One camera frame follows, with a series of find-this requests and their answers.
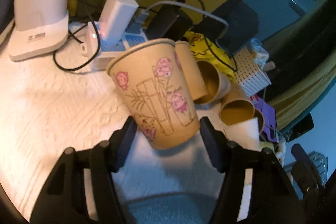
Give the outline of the printed paper cup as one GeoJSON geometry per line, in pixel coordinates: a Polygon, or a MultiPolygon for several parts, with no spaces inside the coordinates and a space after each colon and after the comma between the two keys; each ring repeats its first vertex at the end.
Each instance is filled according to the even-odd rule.
{"type": "Polygon", "coordinates": [[[176,147],[198,132],[199,119],[173,40],[133,46],[111,60],[106,72],[154,149],[176,147]]]}

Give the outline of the lying brown paper cup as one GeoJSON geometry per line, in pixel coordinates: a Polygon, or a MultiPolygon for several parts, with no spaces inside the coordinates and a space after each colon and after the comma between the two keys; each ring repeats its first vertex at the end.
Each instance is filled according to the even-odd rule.
{"type": "Polygon", "coordinates": [[[257,118],[259,133],[265,126],[261,111],[255,108],[245,91],[237,83],[233,83],[230,92],[223,97],[219,118],[227,126],[257,118]]]}

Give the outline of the purple packet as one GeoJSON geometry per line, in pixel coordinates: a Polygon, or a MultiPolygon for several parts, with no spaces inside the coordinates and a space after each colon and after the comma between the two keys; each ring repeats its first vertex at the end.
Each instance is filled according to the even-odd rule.
{"type": "Polygon", "coordinates": [[[276,138],[276,111],[257,95],[251,96],[250,101],[255,107],[255,117],[258,119],[259,133],[267,141],[277,143],[276,138]]]}

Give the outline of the white perforated tissue box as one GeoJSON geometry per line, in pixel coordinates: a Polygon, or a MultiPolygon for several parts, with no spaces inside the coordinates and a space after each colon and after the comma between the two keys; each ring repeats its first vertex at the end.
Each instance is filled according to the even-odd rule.
{"type": "Polygon", "coordinates": [[[246,47],[238,51],[234,59],[238,66],[235,80],[247,96],[253,96],[271,84],[267,74],[255,64],[246,47]]]}

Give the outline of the white blue power strip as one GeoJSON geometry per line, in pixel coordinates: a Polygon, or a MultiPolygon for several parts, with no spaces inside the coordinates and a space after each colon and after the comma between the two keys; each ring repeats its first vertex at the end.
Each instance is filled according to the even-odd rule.
{"type": "MultiPolygon", "coordinates": [[[[70,31],[82,44],[80,44],[80,53],[84,57],[92,57],[98,49],[97,35],[89,22],[87,25],[73,22],[70,25],[70,31]]],[[[110,42],[100,38],[100,48],[97,56],[88,64],[92,71],[103,71],[108,63],[120,53],[130,49],[133,46],[147,42],[147,37],[143,30],[140,34],[124,32],[122,38],[117,42],[110,42]]]]}

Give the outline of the yellow plastic bag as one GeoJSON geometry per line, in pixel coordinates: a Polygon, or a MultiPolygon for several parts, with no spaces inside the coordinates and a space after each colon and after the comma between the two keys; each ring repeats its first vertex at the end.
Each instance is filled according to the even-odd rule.
{"type": "Polygon", "coordinates": [[[190,51],[197,60],[205,60],[214,65],[231,82],[235,82],[235,67],[231,64],[227,53],[218,48],[203,34],[187,31],[182,39],[189,43],[190,51]]]}

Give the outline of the white desk lamp base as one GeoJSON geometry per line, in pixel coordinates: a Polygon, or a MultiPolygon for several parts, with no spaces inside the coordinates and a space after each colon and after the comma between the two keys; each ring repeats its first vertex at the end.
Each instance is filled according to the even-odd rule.
{"type": "Polygon", "coordinates": [[[14,29],[8,45],[12,61],[59,49],[68,37],[68,0],[14,0],[14,29]]]}

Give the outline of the white power adapter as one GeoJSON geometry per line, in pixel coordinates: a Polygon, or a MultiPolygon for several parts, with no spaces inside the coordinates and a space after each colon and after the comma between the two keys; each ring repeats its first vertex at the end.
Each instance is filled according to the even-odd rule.
{"type": "Polygon", "coordinates": [[[106,0],[98,21],[101,38],[118,42],[137,9],[135,0],[106,0]]]}

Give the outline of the black power bank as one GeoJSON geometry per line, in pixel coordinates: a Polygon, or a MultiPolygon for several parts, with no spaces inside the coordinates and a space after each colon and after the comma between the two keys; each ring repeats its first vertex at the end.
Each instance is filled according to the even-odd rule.
{"type": "Polygon", "coordinates": [[[193,25],[191,18],[181,8],[163,5],[145,30],[148,40],[167,38],[180,40],[193,25]]]}

